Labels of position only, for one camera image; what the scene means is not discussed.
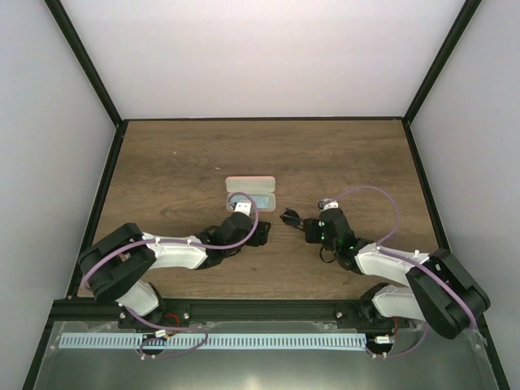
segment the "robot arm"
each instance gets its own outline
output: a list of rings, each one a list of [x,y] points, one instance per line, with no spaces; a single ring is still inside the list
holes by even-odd
[[[89,279],[96,301],[113,302],[133,310],[151,322],[163,316],[162,298],[152,284],[141,277],[148,271],[165,267],[201,270],[219,265],[225,258],[238,254],[241,246],[227,249],[206,249],[199,245],[233,246],[244,240],[253,228],[249,214],[251,204],[240,201],[234,212],[220,226],[208,227],[201,233],[185,238],[161,237],[141,232],[134,223],[126,223],[96,245],[85,250],[78,263],[86,275],[105,256],[136,241],[146,242],[120,254],[101,266]],[[259,246],[267,242],[271,225],[259,222],[245,245]]]
[[[451,296],[402,258],[421,264],[438,276],[464,301],[475,318],[489,308],[486,293],[448,250],[406,253],[384,248],[356,237],[337,201],[326,199],[318,208],[322,210],[318,219],[302,221],[294,210],[286,210],[280,218],[303,230],[306,242],[321,244],[320,257],[324,250],[330,251],[347,271],[381,276],[400,285],[379,284],[369,290],[362,298],[366,300],[365,315],[372,319],[395,316],[426,320],[432,329],[448,339],[456,337],[470,324],[466,312]]]

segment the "brown wood surface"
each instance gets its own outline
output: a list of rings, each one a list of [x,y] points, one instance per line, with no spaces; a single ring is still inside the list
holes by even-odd
[[[317,217],[318,200],[362,184],[389,191],[400,208],[388,246],[436,248],[399,121],[131,122],[96,240],[126,222],[181,237],[220,224],[228,216],[228,176],[276,178],[276,211],[261,213],[272,223],[269,242],[204,271],[148,272],[143,279],[164,297],[358,298],[381,279],[321,262],[319,246],[306,244],[279,214],[290,207]],[[380,193],[362,190],[340,205],[358,236],[377,240],[392,227],[392,207]]]

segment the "white wall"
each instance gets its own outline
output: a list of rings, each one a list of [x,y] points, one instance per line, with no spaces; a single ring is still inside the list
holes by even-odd
[[[114,128],[43,1],[0,2],[0,388],[63,298]]]
[[[63,0],[124,118],[403,115],[463,0]]]
[[[413,123],[454,253],[488,292],[486,318],[520,388],[520,2],[484,1]]]

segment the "wooden table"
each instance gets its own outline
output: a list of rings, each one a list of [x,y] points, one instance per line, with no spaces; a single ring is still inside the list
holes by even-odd
[[[381,279],[319,259],[284,208],[317,217],[317,201],[362,184],[396,199],[401,225],[387,245],[431,251],[436,239],[399,121],[142,121],[124,138],[96,241],[126,222],[161,236],[189,236],[229,216],[228,176],[274,176],[276,211],[267,245],[203,271],[159,269],[143,278],[164,297],[358,298]],[[340,202],[358,236],[377,240],[392,227],[389,201],[376,191]]]

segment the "black metal frame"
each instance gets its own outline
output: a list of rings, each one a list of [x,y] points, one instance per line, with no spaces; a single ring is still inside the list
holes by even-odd
[[[107,114],[112,119],[115,130],[114,140],[110,148],[110,153],[106,162],[105,171],[103,172],[101,183],[97,191],[94,201],[92,213],[89,223],[84,234],[81,244],[81,250],[93,243],[94,234],[96,232],[99,218],[101,216],[102,207],[104,205],[111,178],[114,173],[115,164],[119,156],[121,145],[123,144],[124,134],[128,126],[128,120],[122,120],[114,103],[107,92],[101,77],[98,75],[90,57],[81,43],[81,40],[67,16],[62,3],[59,0],[45,0],[53,17],[63,35],[67,39],[71,49],[76,55],[80,65],[83,67],[85,74],[89,78],[94,90],[96,91],[100,101],[106,109]],[[431,189],[427,181],[427,177],[418,154],[414,137],[410,128],[415,116],[419,112],[422,104],[425,102],[428,93],[436,82],[444,65],[447,63],[450,54],[453,52],[460,37],[465,31],[473,14],[476,12],[481,0],[466,0],[461,11],[458,14],[453,26],[449,30],[448,36],[445,38],[443,45],[440,47],[433,64],[431,65],[426,77],[424,78],[418,92],[416,93],[409,109],[406,111],[405,117],[334,117],[334,118],[217,118],[217,119],[169,119],[169,120],[401,120],[406,139],[409,142],[410,153],[412,154],[414,165],[421,184],[422,193],[425,198],[427,209],[430,214],[431,223],[434,228],[435,237],[439,247],[449,248],[449,243],[440,221],[439,213],[436,209]],[[163,119],[130,119],[130,120],[163,120]],[[79,298],[76,296],[80,282],[80,269],[76,267],[71,278],[71,283],[67,290],[68,299],[55,301],[50,312],[49,319],[45,325],[43,335],[38,345],[36,355],[28,372],[27,379],[24,384],[24,390],[33,388],[36,382],[37,373],[41,365],[43,353],[45,352],[50,332],[54,321],[119,321],[120,308],[117,305],[99,305],[92,298]],[[345,307],[348,301],[242,301],[242,300],[175,300],[175,305],[179,307],[188,307],[191,310],[192,320],[215,320],[215,319],[243,319],[244,317],[252,319],[314,319],[324,320],[330,318],[337,313],[338,308]],[[500,359],[496,353],[492,342],[488,325],[483,316],[478,319],[479,330],[487,339],[487,355],[492,364],[492,368],[499,384],[500,389],[509,389],[505,373],[502,369]]]

